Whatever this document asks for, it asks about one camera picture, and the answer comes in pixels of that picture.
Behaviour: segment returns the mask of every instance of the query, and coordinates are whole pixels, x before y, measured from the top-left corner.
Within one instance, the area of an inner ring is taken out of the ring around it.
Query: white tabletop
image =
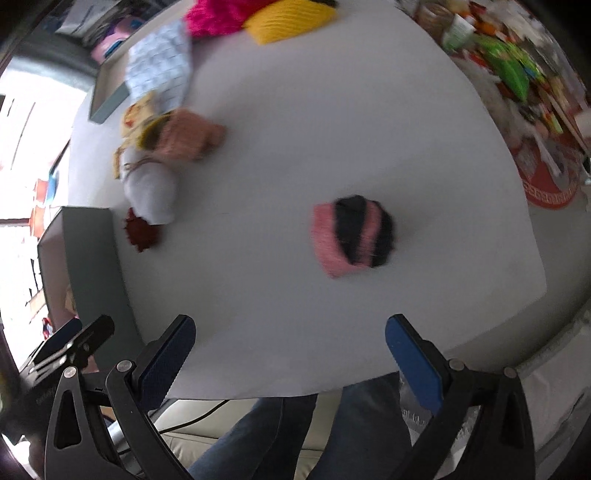
[[[178,313],[198,338],[170,395],[246,398],[341,387],[396,368],[384,326],[403,313],[445,351],[545,292],[511,155],[469,81],[402,12],[343,0],[339,19],[263,47],[247,33],[194,46],[186,105],[228,127],[178,166],[177,220],[135,252],[111,155],[128,102],[76,119],[70,202],[111,207],[138,329]],[[331,280],[314,257],[312,207],[350,194],[397,224],[389,262]]]

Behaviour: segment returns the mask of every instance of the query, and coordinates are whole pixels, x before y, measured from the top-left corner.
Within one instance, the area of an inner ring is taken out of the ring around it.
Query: brown pom-pom
[[[150,225],[142,217],[135,216],[133,208],[127,211],[125,231],[129,243],[135,245],[140,253],[160,241],[160,225]]]

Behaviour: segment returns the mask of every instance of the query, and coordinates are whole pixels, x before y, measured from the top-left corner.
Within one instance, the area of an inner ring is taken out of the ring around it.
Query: open box
[[[66,308],[68,286],[83,326],[102,314],[115,334],[95,353],[101,370],[136,358],[144,347],[129,305],[109,209],[63,207],[37,246],[49,318],[55,329],[74,314]]]
[[[125,85],[125,69],[129,62],[129,49],[137,42],[174,20],[182,18],[193,5],[193,0],[179,0],[161,11],[156,17],[133,33],[100,66],[92,94],[88,118],[102,124],[123,100],[129,96]]]

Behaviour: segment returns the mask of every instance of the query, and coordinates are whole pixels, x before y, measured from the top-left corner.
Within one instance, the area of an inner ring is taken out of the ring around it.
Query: pink fabric
[[[315,205],[313,215],[311,234],[314,253],[330,278],[342,277],[371,266],[371,256],[382,222],[382,212],[374,202],[367,201],[366,218],[358,249],[360,261],[355,265],[351,265],[347,260],[335,233],[335,204]]]
[[[242,24],[275,0],[199,0],[185,15],[193,37],[229,35],[242,29]]]

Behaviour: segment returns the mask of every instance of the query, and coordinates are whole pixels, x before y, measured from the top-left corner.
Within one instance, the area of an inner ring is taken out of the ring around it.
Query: blue jeans
[[[195,480],[293,480],[316,395],[262,398],[191,467]],[[398,373],[343,389],[308,480],[388,480],[410,451]]]

